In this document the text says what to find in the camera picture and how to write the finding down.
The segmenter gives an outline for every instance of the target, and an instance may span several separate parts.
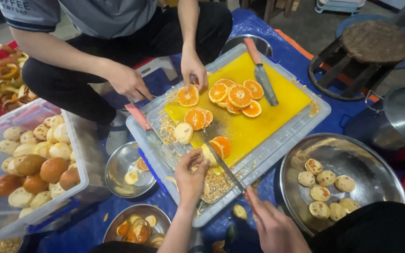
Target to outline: pot handle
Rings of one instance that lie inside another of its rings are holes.
[[[369,99],[370,95],[374,95],[374,96],[378,97],[379,99],[384,99],[383,97],[376,95],[372,90],[369,90],[367,96],[365,97],[365,104],[367,105],[368,109],[373,110],[376,113],[380,113],[380,112],[384,111],[384,109],[374,109],[373,107],[371,107],[368,104],[368,99]]]

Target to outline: woven stool seat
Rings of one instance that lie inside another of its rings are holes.
[[[340,41],[348,55],[362,63],[392,64],[405,58],[405,33],[384,20],[354,23]]]

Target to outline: wooden stool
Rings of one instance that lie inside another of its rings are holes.
[[[327,59],[335,63],[317,80],[314,71]],[[309,63],[309,77],[324,94],[338,100],[358,101],[363,93],[376,89],[393,68],[405,58],[405,33],[384,20],[367,20],[348,26]],[[352,79],[341,94],[328,90],[335,78],[353,72]]]

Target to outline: metal bowl rim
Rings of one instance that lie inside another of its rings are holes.
[[[107,188],[109,188],[110,192],[112,192],[113,194],[115,194],[116,196],[118,196],[118,197],[120,197],[120,198],[137,198],[137,197],[139,197],[139,196],[145,194],[146,192],[148,192],[148,191],[157,183],[157,180],[153,177],[153,178],[154,178],[154,182],[150,185],[149,188],[147,188],[144,192],[142,192],[142,193],[140,193],[140,194],[138,194],[138,195],[129,196],[129,197],[119,195],[119,194],[117,194],[116,192],[114,192],[114,191],[112,190],[112,188],[109,187],[109,184],[108,184],[108,182],[107,182],[107,170],[108,170],[109,164],[110,164],[110,162],[112,161],[112,159],[115,159],[115,158],[114,158],[114,154],[116,154],[116,153],[117,153],[121,148],[123,148],[124,146],[129,146],[129,145],[132,145],[132,144],[134,144],[134,143],[137,143],[137,141],[130,141],[130,142],[128,142],[128,143],[123,144],[121,147],[117,148],[117,149],[115,150],[115,152],[110,156],[109,160],[107,161],[106,169],[104,170],[104,181],[106,182]]]
[[[107,233],[109,232],[109,228],[112,227],[113,222],[114,222],[122,213],[126,212],[128,209],[136,208],[136,207],[140,207],[140,206],[152,207],[152,208],[155,208],[155,209],[159,210],[161,213],[163,213],[163,215],[165,215],[166,219],[170,222],[170,225],[171,225],[172,221],[170,220],[170,217],[168,217],[168,215],[166,215],[166,213],[165,213],[164,211],[162,211],[162,209],[160,209],[160,208],[158,208],[158,207],[156,207],[156,206],[150,205],[150,204],[135,204],[135,205],[132,205],[132,206],[130,206],[130,207],[127,207],[125,210],[121,211],[121,212],[112,220],[112,222],[110,222],[109,227],[107,227],[107,229],[106,229],[106,233],[104,233],[103,242],[104,242],[104,240],[106,239]]]
[[[377,152],[372,150],[370,147],[368,147],[364,143],[362,143],[356,139],[353,139],[351,137],[348,137],[346,135],[340,135],[340,134],[334,134],[334,133],[318,133],[318,134],[308,135],[308,136],[304,137],[302,140],[300,140],[288,153],[285,154],[284,159],[282,160],[282,164],[281,164],[281,171],[279,173],[279,176],[280,176],[279,186],[281,187],[281,193],[284,198],[285,205],[287,206],[287,209],[289,210],[290,214],[292,215],[293,220],[298,224],[298,226],[302,230],[304,230],[306,233],[308,233],[312,237],[315,236],[315,234],[312,233],[312,231],[310,231],[306,227],[306,225],[304,225],[304,223],[296,216],[295,211],[290,207],[289,200],[287,198],[287,194],[285,193],[285,189],[284,189],[284,165],[287,163],[287,160],[289,159],[289,154],[291,154],[299,144],[301,144],[302,142],[305,142],[307,140],[320,138],[320,137],[336,138],[336,139],[341,139],[341,140],[343,139],[346,141],[350,141],[353,144],[356,144],[360,148],[369,152],[374,158],[376,158],[376,160],[378,160],[380,163],[382,163],[383,167],[389,172],[391,178],[393,178],[393,181],[395,181],[397,190],[401,196],[401,202],[403,204],[405,204],[405,191],[404,191],[404,188],[402,187],[402,184],[401,184],[400,180],[398,179],[396,173],[393,171],[393,168],[389,164],[387,164],[387,162]]]
[[[266,43],[267,47],[270,49],[270,52],[271,52],[270,57],[273,57],[273,48],[271,47],[270,43],[269,43],[266,39],[264,39],[264,38],[262,38],[262,37],[260,37],[260,36],[257,36],[257,35],[253,35],[253,34],[240,34],[240,35],[237,35],[237,36],[234,36],[234,37],[228,39],[228,40],[226,41],[225,45],[228,44],[229,41],[231,41],[231,40],[233,40],[233,39],[236,39],[236,38],[240,38],[240,37],[258,38],[258,39],[262,40],[263,42]]]

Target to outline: clear plastic container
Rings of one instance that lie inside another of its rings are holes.
[[[247,52],[244,44],[239,44],[227,53],[223,54],[216,61],[206,66],[208,72],[216,72],[223,66],[227,65],[241,54]],[[233,168],[233,173],[241,172],[240,181],[243,185],[250,185],[259,176],[265,173],[273,164],[294,147],[304,136],[313,130],[324,118],[331,112],[331,108],[327,102],[322,100],[318,95],[303,86],[297,78],[288,72],[282,66],[261,55],[262,62],[268,66],[272,66],[275,71],[284,76],[287,80],[293,82],[296,87],[301,89],[311,99],[312,103],[301,110],[296,116],[286,122],[280,129],[268,137],[262,144],[257,146],[246,157],[239,161]],[[176,90],[182,87],[183,83],[176,85],[171,90]],[[146,118],[153,128],[160,126],[160,118],[164,117],[160,111],[165,107],[166,101],[163,99],[155,99],[146,106],[142,107],[141,112],[146,114]],[[166,146],[158,138],[147,138],[143,128],[130,116],[127,118],[126,125],[131,134],[137,140],[139,146],[148,157],[149,163],[155,170],[157,176],[164,183],[174,201],[179,203],[179,193],[176,190],[174,183],[165,180],[166,176],[174,177],[174,167],[177,164],[177,156],[172,154],[170,150],[184,149],[185,147]],[[232,187],[216,202],[204,208],[201,215],[193,220],[194,227],[204,226],[211,218],[221,211],[229,202],[240,194],[237,187]]]
[[[71,215],[76,211],[110,196],[104,182],[104,156],[94,123],[37,99],[0,117],[0,141],[4,139],[4,130],[9,127],[19,126],[33,130],[45,118],[61,112],[67,125],[81,183],[21,219],[18,219],[21,209],[9,206],[7,197],[0,197],[0,239],[55,230],[70,221]],[[0,176],[5,174],[1,164],[8,157],[9,155],[0,153]]]

